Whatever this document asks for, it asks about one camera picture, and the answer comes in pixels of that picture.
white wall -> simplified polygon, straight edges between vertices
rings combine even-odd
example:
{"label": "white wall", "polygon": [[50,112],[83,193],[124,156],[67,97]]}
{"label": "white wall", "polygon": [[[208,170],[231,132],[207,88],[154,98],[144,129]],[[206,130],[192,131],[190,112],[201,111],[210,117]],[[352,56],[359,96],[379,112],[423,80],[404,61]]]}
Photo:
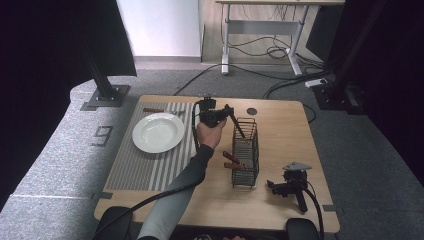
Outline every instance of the white wall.
{"label": "white wall", "polygon": [[201,56],[198,0],[117,0],[134,56]]}

power strip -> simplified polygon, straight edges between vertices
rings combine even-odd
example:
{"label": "power strip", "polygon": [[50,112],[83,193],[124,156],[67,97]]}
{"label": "power strip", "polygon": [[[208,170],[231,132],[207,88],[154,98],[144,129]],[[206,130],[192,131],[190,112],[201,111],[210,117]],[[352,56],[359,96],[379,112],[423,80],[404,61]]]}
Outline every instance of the power strip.
{"label": "power strip", "polygon": [[313,87],[313,86],[322,85],[322,84],[326,84],[326,83],[328,83],[328,81],[325,80],[325,78],[320,78],[320,79],[305,82],[305,87],[310,88],[310,87]]}

desk leg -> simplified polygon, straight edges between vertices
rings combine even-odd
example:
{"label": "desk leg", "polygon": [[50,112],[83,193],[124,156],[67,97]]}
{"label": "desk leg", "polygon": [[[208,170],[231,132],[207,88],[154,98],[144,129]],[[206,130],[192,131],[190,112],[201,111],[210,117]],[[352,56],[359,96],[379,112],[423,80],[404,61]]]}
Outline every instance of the desk leg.
{"label": "desk leg", "polygon": [[293,41],[291,43],[290,48],[287,48],[287,55],[289,57],[290,63],[292,65],[293,71],[296,75],[301,75],[302,71],[300,70],[299,63],[296,59],[296,48],[299,44],[300,34],[302,33],[303,25],[305,25],[305,19],[306,15],[308,14],[309,6],[305,5],[303,6],[303,16],[302,19],[299,21],[299,24],[296,29],[296,34],[293,35]]}
{"label": "desk leg", "polygon": [[225,34],[224,34],[224,47],[222,49],[222,75],[228,75],[228,59],[230,49],[228,48],[228,28],[230,22],[230,4],[225,4],[227,8],[227,17],[225,18]]}

plate rim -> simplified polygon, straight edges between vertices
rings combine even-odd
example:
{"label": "plate rim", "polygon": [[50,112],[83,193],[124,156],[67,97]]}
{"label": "plate rim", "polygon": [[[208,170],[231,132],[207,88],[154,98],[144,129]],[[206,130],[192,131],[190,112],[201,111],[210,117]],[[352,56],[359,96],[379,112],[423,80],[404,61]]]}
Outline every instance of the plate rim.
{"label": "plate rim", "polygon": [[[175,139],[178,139],[178,140],[175,140],[175,142],[173,142],[172,144],[169,144],[169,146],[161,148],[159,150],[152,151],[152,150],[145,149],[140,144],[141,143],[140,141],[136,141],[136,139],[138,137],[137,134],[136,134],[136,130],[141,128],[142,126],[145,126],[147,124],[149,118],[152,118],[152,117],[155,118],[155,119],[170,119],[171,122],[173,122],[175,124],[176,128],[177,128],[177,136],[175,137]],[[177,146],[181,142],[181,140],[184,137],[184,129],[185,129],[185,126],[184,126],[184,123],[181,120],[181,118],[179,118],[179,117],[177,117],[173,114],[170,114],[170,113],[164,113],[164,112],[154,113],[154,114],[150,114],[150,115],[140,119],[140,121],[137,122],[137,124],[134,126],[133,131],[132,131],[132,140],[133,140],[134,145],[143,152],[146,152],[146,153],[162,153],[162,152],[166,152],[168,150],[173,149],[175,146]]]}

white plate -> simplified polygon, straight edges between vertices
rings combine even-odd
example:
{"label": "white plate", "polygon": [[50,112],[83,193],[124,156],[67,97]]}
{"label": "white plate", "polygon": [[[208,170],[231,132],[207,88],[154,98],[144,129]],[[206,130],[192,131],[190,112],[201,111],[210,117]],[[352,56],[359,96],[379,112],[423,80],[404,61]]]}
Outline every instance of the white plate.
{"label": "white plate", "polygon": [[160,153],[175,147],[183,138],[184,124],[169,113],[149,115],[135,125],[134,144],[142,151]]}

